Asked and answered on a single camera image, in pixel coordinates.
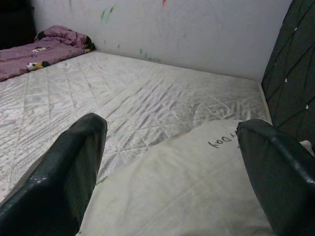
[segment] stain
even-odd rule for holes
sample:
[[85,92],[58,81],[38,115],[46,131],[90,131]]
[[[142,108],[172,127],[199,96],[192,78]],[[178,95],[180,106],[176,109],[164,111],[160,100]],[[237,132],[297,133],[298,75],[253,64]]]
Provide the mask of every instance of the stain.
[[154,61],[154,62],[161,62],[161,60],[159,58],[154,58],[154,57],[148,57],[148,53],[144,52],[142,50],[142,48],[140,48],[140,55],[144,56],[144,58],[150,60],[150,61]]
[[102,12],[102,16],[100,17],[100,21],[101,21],[101,22],[102,22],[102,21],[103,21],[103,19],[104,19],[105,12],[107,11],[107,9],[108,9],[108,7],[107,7],[107,8],[105,8],[105,9],[103,10],[103,12]]
[[105,21],[105,23],[107,24],[109,19],[110,19],[110,16],[112,14],[112,12],[117,8],[117,4],[113,5],[112,7],[107,7],[103,10],[102,12],[102,16],[100,18],[100,21],[101,23],[103,21]]

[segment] dark wall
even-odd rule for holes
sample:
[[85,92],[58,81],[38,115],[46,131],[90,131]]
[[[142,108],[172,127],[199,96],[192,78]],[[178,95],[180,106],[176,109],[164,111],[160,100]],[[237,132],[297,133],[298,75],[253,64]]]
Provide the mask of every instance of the dark wall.
[[0,50],[32,43],[35,27],[27,0],[0,0]]

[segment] green marker mark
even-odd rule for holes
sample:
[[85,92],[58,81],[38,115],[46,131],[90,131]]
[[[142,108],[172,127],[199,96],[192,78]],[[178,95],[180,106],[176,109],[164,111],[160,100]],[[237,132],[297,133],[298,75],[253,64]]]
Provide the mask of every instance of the green marker mark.
[[105,12],[107,11],[107,9],[108,9],[108,7],[103,10],[102,16],[101,16],[101,18],[100,18],[100,21],[101,21],[101,22],[103,22],[103,18],[104,18],[104,16],[105,16]]

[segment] mattress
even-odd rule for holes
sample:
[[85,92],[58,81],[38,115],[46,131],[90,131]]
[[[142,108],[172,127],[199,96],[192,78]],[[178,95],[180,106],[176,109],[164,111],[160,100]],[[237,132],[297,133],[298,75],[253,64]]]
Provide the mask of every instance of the mattress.
[[207,120],[268,119],[256,81],[91,52],[0,82],[0,201],[79,117],[108,122],[98,181]]

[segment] pink fabric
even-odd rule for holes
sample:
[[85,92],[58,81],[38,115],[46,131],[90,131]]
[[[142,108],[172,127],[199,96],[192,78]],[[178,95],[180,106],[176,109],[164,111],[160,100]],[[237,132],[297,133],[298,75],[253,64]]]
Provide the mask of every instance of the pink fabric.
[[[44,38],[32,44],[0,50],[0,81],[28,72],[28,63],[47,61],[52,65],[84,54],[87,48],[86,35],[63,26],[52,26],[44,34]],[[46,50],[33,52],[37,47]]]

